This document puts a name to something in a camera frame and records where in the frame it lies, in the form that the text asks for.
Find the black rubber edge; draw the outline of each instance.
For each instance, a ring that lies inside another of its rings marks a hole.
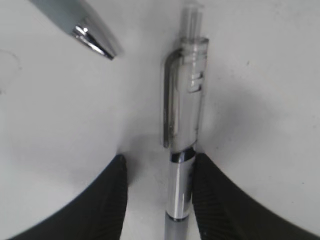
[[[11,240],[119,240],[127,202],[126,159],[117,155],[77,198]]]
[[[320,240],[256,202],[205,154],[196,157],[192,202],[202,240]]]

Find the white surface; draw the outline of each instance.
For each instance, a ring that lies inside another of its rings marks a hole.
[[[320,235],[320,2],[201,2],[204,150],[260,203]],[[122,239],[163,239],[161,63],[183,0],[89,3],[124,49],[113,62],[28,1],[0,0],[0,239],[59,210],[117,152],[131,179]],[[194,216],[189,235],[200,239]]]

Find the pen tip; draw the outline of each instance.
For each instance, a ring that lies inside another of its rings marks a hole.
[[[92,51],[113,60],[117,54],[103,31],[88,17],[82,19],[72,30],[72,36]]]

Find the clear plastic pen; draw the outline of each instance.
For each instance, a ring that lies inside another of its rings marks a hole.
[[[185,6],[179,48],[165,63],[163,145],[170,149],[166,240],[185,239],[188,226],[209,45],[201,36],[202,10],[198,3]]]

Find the metallic pen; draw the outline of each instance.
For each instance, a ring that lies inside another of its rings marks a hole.
[[[192,197],[209,39],[201,36],[203,6],[182,13],[179,47],[164,66],[163,145],[170,149],[165,240],[184,240]]]
[[[30,0],[53,23],[92,51],[112,60],[116,52],[80,0]]]

